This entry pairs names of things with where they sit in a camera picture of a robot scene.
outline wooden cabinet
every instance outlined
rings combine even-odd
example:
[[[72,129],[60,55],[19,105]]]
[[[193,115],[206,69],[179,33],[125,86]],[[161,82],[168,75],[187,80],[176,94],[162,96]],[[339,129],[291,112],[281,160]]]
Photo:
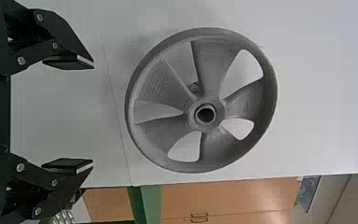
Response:
[[[133,220],[127,188],[88,189],[83,198],[92,222]]]
[[[279,212],[263,212],[263,213],[249,213],[237,215],[225,215],[215,217],[187,217],[187,218],[171,218],[163,219],[161,224],[192,224],[192,223],[205,223],[205,224],[287,224],[289,221],[288,211]]]
[[[296,178],[165,185],[161,218],[287,211],[295,203],[298,187]]]

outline industrial wheel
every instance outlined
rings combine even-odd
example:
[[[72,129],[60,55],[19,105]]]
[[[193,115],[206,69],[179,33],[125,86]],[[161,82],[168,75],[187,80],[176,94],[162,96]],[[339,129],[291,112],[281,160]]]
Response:
[[[189,89],[163,57],[174,46],[186,42],[191,43],[199,80],[197,92]],[[243,49],[255,57],[263,76],[219,99],[228,68]],[[233,106],[239,99],[241,103]],[[134,105],[138,100],[167,105],[183,113],[136,122]],[[125,115],[133,142],[149,160],[167,170],[196,174],[227,166],[251,150],[268,128],[276,102],[275,72],[257,44],[229,30],[197,28],[165,39],[141,60],[127,89]],[[232,118],[248,119],[255,126],[239,140],[221,125],[224,119]],[[202,132],[200,158],[192,162],[170,159],[172,146],[194,131]]]

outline screw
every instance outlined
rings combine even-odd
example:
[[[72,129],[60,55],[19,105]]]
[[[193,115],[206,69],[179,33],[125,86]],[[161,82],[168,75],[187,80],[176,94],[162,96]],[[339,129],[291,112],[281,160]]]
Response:
[[[25,170],[24,163],[20,163],[20,164],[17,165],[17,172],[21,173],[24,170]]]
[[[36,18],[37,18],[38,21],[43,21],[44,20],[43,15],[40,14],[40,13],[36,14]]]
[[[19,65],[25,65],[27,61],[25,61],[24,57],[18,57],[17,62],[19,63]]]
[[[1,146],[1,152],[2,152],[2,153],[8,153],[8,146],[7,146],[6,144],[3,144],[3,145]]]
[[[3,82],[8,82],[8,80],[10,79],[10,76],[8,74],[3,74],[0,76],[1,81]]]
[[[40,214],[42,214],[42,208],[36,207],[36,209],[34,210],[34,215],[38,217]]]
[[[199,89],[200,89],[200,85],[198,82],[193,82],[193,84],[191,84],[188,89],[193,92],[193,93],[196,93],[196,92],[199,92]]]
[[[53,188],[57,187],[57,185],[58,185],[58,180],[53,180],[53,181],[51,182],[51,186],[52,186]]]

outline wheel hub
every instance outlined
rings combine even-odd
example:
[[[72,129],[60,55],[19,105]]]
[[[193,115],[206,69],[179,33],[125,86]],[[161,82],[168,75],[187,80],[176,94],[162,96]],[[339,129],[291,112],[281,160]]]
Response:
[[[210,124],[216,119],[216,110],[213,105],[201,105],[195,114],[196,122],[200,125]]]
[[[210,133],[225,119],[225,108],[218,99],[200,99],[189,108],[187,115],[194,131]]]

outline white table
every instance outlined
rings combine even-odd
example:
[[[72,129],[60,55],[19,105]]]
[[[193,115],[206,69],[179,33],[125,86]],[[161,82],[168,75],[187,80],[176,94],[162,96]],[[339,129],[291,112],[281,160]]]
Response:
[[[12,147],[30,161],[93,158],[86,187],[358,173],[358,1],[21,2],[62,15],[96,62],[94,71],[39,64],[15,76]],[[261,46],[277,73],[279,101],[266,135],[245,157],[183,175],[136,149],[124,94],[135,66],[159,41],[201,26],[228,28]],[[255,71],[234,67],[233,74]],[[227,86],[249,81],[231,80]]]

